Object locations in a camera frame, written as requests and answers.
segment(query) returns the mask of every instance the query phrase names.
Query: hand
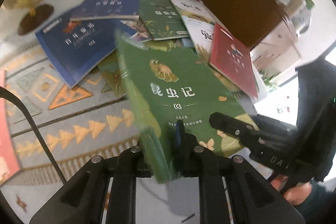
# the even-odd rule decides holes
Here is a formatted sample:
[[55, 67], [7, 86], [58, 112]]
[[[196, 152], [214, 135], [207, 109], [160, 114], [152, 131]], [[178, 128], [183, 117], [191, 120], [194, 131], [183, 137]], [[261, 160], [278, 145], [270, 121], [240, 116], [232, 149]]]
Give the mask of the hand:
[[[276, 189], [280, 190], [280, 186], [288, 177], [284, 175], [278, 175], [272, 182], [271, 185]], [[283, 197], [293, 206], [300, 205], [306, 198], [310, 195], [312, 190], [312, 185], [307, 182], [303, 185], [296, 186], [287, 190]]]

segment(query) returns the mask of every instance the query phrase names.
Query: red book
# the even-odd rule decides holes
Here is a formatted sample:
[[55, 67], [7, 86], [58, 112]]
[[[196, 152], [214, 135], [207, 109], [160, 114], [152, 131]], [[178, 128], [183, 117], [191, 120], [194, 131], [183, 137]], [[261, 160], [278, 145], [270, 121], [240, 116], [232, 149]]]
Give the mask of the red book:
[[[0, 70], [0, 86], [5, 84], [5, 70]], [[0, 184], [20, 170], [9, 135], [5, 99], [0, 98]]]
[[216, 23], [210, 64], [250, 97], [258, 97], [250, 51]]

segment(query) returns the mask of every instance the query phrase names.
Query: wooden globe base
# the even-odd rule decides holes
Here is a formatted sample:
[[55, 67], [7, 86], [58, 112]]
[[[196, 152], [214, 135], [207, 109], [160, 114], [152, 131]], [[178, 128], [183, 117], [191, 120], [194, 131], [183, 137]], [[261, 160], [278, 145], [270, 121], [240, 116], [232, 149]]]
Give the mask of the wooden globe base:
[[49, 4], [43, 4], [36, 7], [36, 15], [31, 16], [27, 13], [21, 20], [19, 27], [17, 28], [18, 35], [25, 35], [38, 26], [40, 26], [45, 20], [47, 20], [54, 12], [54, 7]]

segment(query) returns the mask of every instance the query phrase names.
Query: pile of books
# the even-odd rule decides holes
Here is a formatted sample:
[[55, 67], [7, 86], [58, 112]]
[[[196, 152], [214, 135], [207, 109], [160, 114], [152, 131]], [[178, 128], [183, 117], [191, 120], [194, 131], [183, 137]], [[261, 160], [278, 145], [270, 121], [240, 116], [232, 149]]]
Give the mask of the pile of books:
[[122, 76], [119, 92], [127, 92], [158, 182], [178, 176], [177, 120], [200, 145], [225, 156], [241, 146], [211, 128], [210, 114], [255, 126], [231, 93], [238, 86], [257, 96], [249, 50], [197, 0], [84, 0], [36, 36], [70, 88], [96, 65], [108, 83], [115, 72]]

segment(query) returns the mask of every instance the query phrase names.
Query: green book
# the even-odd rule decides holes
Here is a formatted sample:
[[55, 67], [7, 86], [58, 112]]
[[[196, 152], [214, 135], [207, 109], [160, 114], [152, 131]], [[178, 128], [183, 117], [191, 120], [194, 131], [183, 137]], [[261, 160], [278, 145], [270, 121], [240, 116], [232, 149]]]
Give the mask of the green book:
[[189, 37], [170, 0], [139, 0], [140, 17], [154, 40]]
[[114, 51], [98, 64], [98, 68], [114, 94], [120, 98], [125, 94], [118, 65], [117, 51]]
[[176, 121], [200, 145], [229, 156], [242, 147], [234, 138], [212, 128], [213, 112], [235, 117], [256, 127], [229, 90], [187, 47], [158, 51], [116, 33], [124, 88], [140, 131], [145, 159], [159, 183], [178, 177], [173, 164]]

